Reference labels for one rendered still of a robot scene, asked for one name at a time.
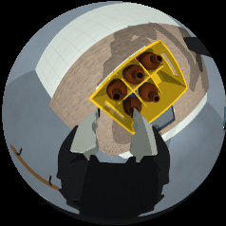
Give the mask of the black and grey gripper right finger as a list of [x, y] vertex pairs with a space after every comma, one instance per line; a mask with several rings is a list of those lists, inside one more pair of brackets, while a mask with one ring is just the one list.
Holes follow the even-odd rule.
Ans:
[[169, 183], [170, 154], [168, 147], [155, 126], [135, 108], [132, 108], [133, 129], [129, 152], [136, 162], [148, 163], [162, 174], [163, 185]]

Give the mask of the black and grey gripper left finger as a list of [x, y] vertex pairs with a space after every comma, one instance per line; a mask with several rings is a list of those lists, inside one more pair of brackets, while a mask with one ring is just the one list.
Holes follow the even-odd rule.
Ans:
[[74, 161], [89, 160], [90, 155], [99, 151], [96, 136], [97, 120], [100, 118], [100, 108], [96, 108], [83, 121], [76, 125], [61, 145], [58, 154], [57, 179], [61, 179], [64, 169]]

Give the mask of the yellow bottle crate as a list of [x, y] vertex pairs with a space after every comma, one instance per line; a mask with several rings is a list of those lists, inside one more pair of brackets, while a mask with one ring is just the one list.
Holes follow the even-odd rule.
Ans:
[[[142, 54], [146, 51], [159, 54], [162, 57], [163, 62], [160, 63], [160, 66], [157, 69], [146, 70], [141, 65], [141, 63], [136, 59], [139, 56], [139, 54]], [[174, 74], [173, 70], [171, 69], [167, 61], [162, 56], [162, 53], [165, 53], [165, 55], [173, 65], [175, 71], [177, 72], [178, 76]], [[141, 84], [132, 85], [130, 83], [127, 83], [126, 80], [124, 80], [124, 77], [122, 76], [122, 71], [126, 66], [129, 66], [129, 65], [138, 65], [142, 67], [142, 69], [144, 70], [145, 78]], [[106, 94], [106, 87], [108, 86], [110, 81], [116, 78], [121, 79], [127, 86], [126, 96], [118, 102], [111, 100]], [[158, 94], [160, 96], [159, 102], [157, 103], [146, 102], [143, 99], [141, 99], [139, 94], [136, 92], [136, 89], [140, 85], [142, 85], [145, 81], [153, 84], [157, 88]], [[141, 114], [149, 122], [152, 122], [159, 115], [161, 115], [165, 110], [167, 110], [186, 91], [187, 88], [188, 87], [185, 82], [184, 76], [173, 54], [170, 52], [170, 50], [161, 40], [158, 40], [150, 44], [149, 46], [143, 48], [142, 50], [134, 54], [132, 57], [130, 57], [127, 61], [125, 61], [121, 66], [119, 66], [98, 87], [98, 89], [92, 94], [89, 100], [93, 102], [95, 105], [97, 105], [103, 112], [105, 112], [109, 117], [111, 117], [114, 121], [116, 121], [118, 124], [120, 124], [122, 127], [124, 127], [127, 131], [129, 131], [133, 135], [135, 134], [135, 131], [133, 129], [134, 120], [123, 111], [123, 106], [121, 105], [121, 102], [126, 97], [128, 97], [132, 92], [134, 92], [142, 104]], [[123, 119], [119, 117], [114, 111], [112, 111], [104, 103], [107, 103], [108, 105], [110, 105], [116, 112], [118, 112], [123, 117]]]

